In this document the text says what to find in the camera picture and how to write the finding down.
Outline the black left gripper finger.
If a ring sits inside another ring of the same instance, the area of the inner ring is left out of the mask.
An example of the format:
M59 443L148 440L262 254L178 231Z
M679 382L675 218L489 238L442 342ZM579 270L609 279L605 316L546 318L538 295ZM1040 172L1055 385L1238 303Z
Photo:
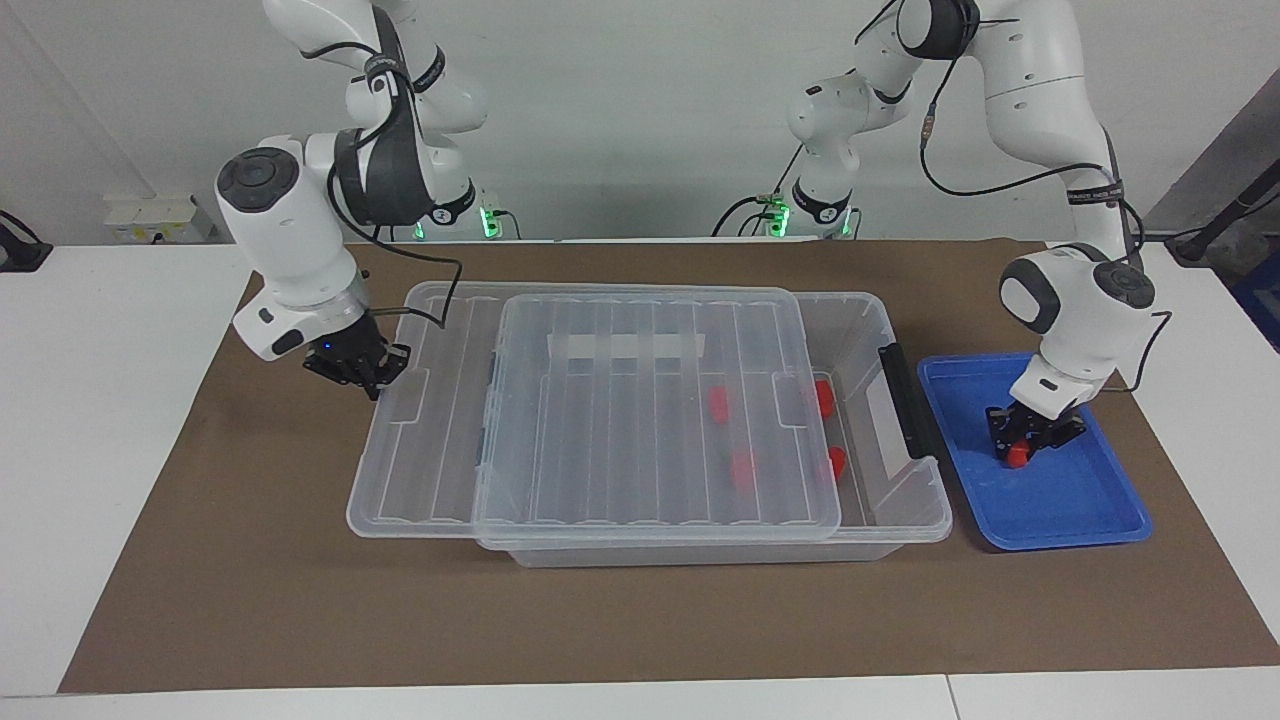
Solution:
M1039 423L1034 429L1034 454L1046 448L1061 448L1087 433L1084 419L1056 419Z
M1012 406L992 406L986 409L986 424L993 452L997 460L1009 464L1010 454L1018 442L1016 414Z

